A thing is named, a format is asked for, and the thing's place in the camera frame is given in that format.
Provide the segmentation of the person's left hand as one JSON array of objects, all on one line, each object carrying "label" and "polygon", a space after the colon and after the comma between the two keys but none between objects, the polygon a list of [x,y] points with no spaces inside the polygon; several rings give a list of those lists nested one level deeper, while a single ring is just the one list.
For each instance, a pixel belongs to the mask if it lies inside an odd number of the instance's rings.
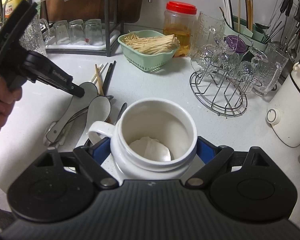
[{"label": "person's left hand", "polygon": [[21,99],[22,93],[21,87],[9,90],[4,78],[0,75],[0,130],[5,126],[15,102]]}]

